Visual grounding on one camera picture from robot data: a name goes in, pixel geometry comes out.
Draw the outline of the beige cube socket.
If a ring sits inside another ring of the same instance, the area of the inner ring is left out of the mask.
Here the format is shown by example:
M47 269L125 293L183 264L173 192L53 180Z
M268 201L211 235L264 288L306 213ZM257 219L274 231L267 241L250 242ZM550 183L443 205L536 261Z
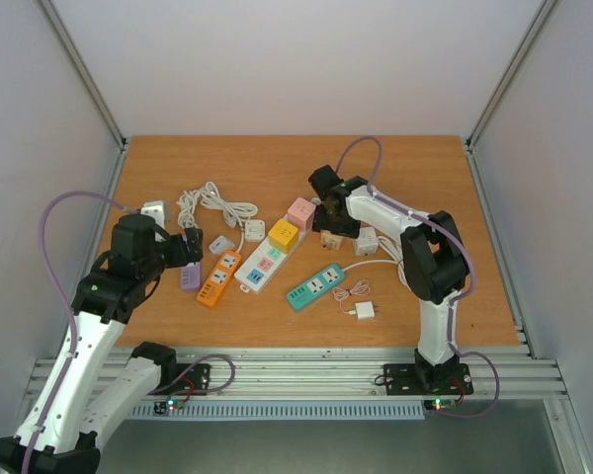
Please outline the beige cube socket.
M320 243L327 250L338 251L341 249L343 242L343 236L335 235L329 231L320 232Z

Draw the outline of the pink cube socket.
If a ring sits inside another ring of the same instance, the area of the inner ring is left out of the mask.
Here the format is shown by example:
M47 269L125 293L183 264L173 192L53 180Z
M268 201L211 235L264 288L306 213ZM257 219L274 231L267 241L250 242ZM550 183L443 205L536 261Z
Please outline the pink cube socket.
M300 232L307 232L312 227L316 205L303 197L298 197L287 212L287 219Z

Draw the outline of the yellow cube socket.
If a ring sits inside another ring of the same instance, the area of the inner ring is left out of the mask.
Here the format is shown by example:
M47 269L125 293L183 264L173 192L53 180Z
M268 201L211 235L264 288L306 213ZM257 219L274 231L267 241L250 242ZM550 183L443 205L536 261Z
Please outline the yellow cube socket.
M288 254L298 241L296 226L281 218L268 232L269 244L283 254Z

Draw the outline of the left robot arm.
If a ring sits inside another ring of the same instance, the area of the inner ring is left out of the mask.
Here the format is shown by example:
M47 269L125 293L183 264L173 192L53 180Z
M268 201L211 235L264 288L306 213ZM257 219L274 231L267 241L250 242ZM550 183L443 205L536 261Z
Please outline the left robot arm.
M123 216L111 248L79 282L69 307L63 346L32 411L12 436L0 438L0 468L8 473L94 473L104 446L148 393L179 381L174 349L143 342L121 374L98 396L92 391L132 312L165 270L203 258L203 232L170 235L154 218Z

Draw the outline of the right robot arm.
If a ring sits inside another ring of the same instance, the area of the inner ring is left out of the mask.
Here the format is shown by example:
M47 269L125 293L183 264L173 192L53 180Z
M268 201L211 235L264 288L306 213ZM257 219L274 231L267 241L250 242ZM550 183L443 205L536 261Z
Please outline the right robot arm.
M362 177L341 179L328 165L308 182L321 200L312 230L358 238L363 224L401 250L406 286L420 302L420 339L415 349L417 382L427 392L448 384L461 359L455 322L461 299L474 289L475 270L454 219L407 207L378 192Z

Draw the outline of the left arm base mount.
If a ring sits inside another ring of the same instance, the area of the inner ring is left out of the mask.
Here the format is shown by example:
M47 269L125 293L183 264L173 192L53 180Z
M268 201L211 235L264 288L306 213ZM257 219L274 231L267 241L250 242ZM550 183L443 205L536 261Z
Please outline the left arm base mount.
M206 395L206 391L210 388L210 382L211 366L208 363L199 363L187 371L167 392L176 396Z

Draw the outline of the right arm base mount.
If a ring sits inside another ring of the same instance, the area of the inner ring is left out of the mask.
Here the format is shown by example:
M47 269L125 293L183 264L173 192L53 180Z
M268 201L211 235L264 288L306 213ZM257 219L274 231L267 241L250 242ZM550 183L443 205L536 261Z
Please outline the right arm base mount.
M461 362L446 367L430 364L390 363L383 366L384 387L389 396L472 395L469 368Z

